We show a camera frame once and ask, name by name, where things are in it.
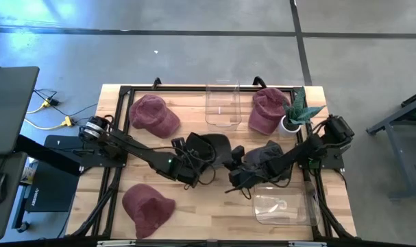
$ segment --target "gray floor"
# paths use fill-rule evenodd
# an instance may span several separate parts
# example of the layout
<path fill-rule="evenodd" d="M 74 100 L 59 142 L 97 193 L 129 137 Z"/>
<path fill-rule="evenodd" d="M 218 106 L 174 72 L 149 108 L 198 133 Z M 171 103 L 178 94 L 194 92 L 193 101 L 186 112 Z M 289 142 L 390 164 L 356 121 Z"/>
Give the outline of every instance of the gray floor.
<path fill-rule="evenodd" d="M 416 0 L 297 0 L 297 7 L 306 32 L 416 33 Z M 287 0 L 0 0 L 0 25 L 294 30 Z M 400 171 L 385 134 L 369 137 L 365 132 L 416 93 L 416 40 L 306 38 L 304 43 L 313 85 L 324 87 L 330 111 L 344 116 L 356 133 L 344 160 L 358 235 L 416 244 L 416 199 L 388 200 L 389 192 L 404 188 Z M 36 87 L 59 91 L 60 108 L 68 113 L 95 103 L 103 83 L 152 83 L 158 76 L 164 83 L 204 84 L 218 78 L 248 83 L 260 75 L 267 84 L 304 84 L 295 38 L 285 37 L 19 32 L 0 34 L 0 65 L 39 66 Z M 29 109 L 39 105 L 40 100 L 33 97 Z M 79 114 L 77 119 L 94 110 Z M 41 126 L 62 121 L 52 109 L 29 118 Z M 25 123 L 22 133 L 42 143 L 48 134 L 76 135 L 77 129 L 45 132 Z M 65 219 L 61 214 L 27 217 L 34 223 L 32 231 L 10 231 L 2 241 L 55 237 Z M 48 227 L 47 220 L 52 219 L 56 223 Z"/>

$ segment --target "wooden table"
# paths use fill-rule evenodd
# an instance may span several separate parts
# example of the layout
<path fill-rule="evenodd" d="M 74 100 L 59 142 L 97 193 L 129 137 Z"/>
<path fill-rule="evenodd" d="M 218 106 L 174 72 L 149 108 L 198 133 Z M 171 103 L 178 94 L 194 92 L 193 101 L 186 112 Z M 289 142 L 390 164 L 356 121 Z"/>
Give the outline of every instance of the wooden table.
<path fill-rule="evenodd" d="M 103 85 L 96 115 L 114 115 L 119 87 L 120 85 L 118 84 Z M 190 132 L 198 134 L 210 132 L 205 122 L 204 92 L 136 92 L 135 100 L 138 100 L 146 93 L 161 96 L 167 103 L 167 106 L 180 118 L 181 126 L 168 139 L 160 139 L 146 130 L 137 130 L 130 127 L 129 134 L 134 139 L 149 147 L 169 146 L 171 139 L 176 137 L 186 138 Z M 252 110 L 252 95 L 253 93 L 241 92 L 242 122 L 237 130 L 224 132 L 228 136 L 232 148 L 243 145 L 246 151 L 249 151 L 265 145 L 268 140 L 272 140 L 279 143 L 285 152 L 289 151 L 296 143 L 295 137 L 282 138 L 278 131 L 275 131 L 268 137 L 248 128 L 247 122 Z M 306 99 L 309 106 L 326 105 L 323 88 L 320 86 L 307 86 Z M 127 100 L 124 103 L 124 107 L 127 107 Z M 124 107 L 121 115 L 121 129 L 125 119 Z M 317 124 L 326 119 L 327 116 L 328 109 L 325 108 L 312 121 Z M 93 168 L 81 176 L 69 218 L 67 234 L 77 230 L 96 205 L 102 174 L 102 168 Z M 210 180 L 211 175 L 210 172 L 206 172 L 201 177 L 201 180 Z M 323 170 L 322 179 L 328 206 L 345 229 L 355 235 L 356 231 L 350 203 L 342 178 L 332 170 Z M 296 165 L 292 176 L 292 183 L 294 182 L 303 182 L 302 173 Z M 175 212 L 164 225 L 149 237 L 151 239 L 311 240 L 313 238 L 311 227 L 309 226 L 282 226 L 258 223 L 253 214 L 251 200 L 245 199 L 240 191 L 224 193 L 224 191 L 232 188 L 228 180 L 228 170 L 226 168 L 217 170 L 217 177 L 211 185 L 198 185 L 194 189 L 191 188 L 185 191 L 182 183 L 157 175 L 146 162 L 129 155 L 127 167 L 123 170 L 119 186 L 112 228 L 113 239 L 136 238 L 134 223 L 124 211 L 121 200 L 124 193 L 131 186 L 138 183 L 151 185 L 163 196 L 176 201 Z M 100 230 L 104 228 L 106 216 L 107 208 L 103 210 Z"/>

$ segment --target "transparent bin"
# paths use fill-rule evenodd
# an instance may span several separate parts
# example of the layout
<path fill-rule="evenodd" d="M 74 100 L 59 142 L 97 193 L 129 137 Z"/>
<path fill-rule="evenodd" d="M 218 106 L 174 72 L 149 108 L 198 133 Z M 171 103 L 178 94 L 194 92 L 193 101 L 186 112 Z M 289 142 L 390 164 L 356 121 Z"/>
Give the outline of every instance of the transparent bin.
<path fill-rule="evenodd" d="M 236 130 L 241 123 L 240 84 L 237 81 L 216 80 L 206 83 L 205 120 L 209 130 Z"/>
<path fill-rule="evenodd" d="M 287 188 L 259 185 L 254 195 L 254 215 L 261 224 L 316 226 L 320 221 L 311 182 L 290 183 Z"/>

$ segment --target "maroon baseball cap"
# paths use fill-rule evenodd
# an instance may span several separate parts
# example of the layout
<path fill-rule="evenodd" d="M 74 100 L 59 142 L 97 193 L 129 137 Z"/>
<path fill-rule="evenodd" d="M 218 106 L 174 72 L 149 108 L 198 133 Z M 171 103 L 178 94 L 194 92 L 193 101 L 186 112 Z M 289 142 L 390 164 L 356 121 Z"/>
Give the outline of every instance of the maroon baseball cap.
<path fill-rule="evenodd" d="M 165 198 L 149 185 L 137 184 L 123 196 L 125 212 L 134 221 L 136 237 L 149 237 L 173 214 L 175 200 Z"/>
<path fill-rule="evenodd" d="M 279 89 L 266 88 L 256 92 L 254 108 L 249 117 L 249 127 L 263 134 L 273 133 L 285 115 L 283 102 L 290 106 L 289 99 Z"/>
<path fill-rule="evenodd" d="M 137 129 L 144 128 L 160 138 L 170 137 L 179 127 L 180 120 L 165 101 L 155 95 L 144 95 L 130 106 L 130 122 Z"/>

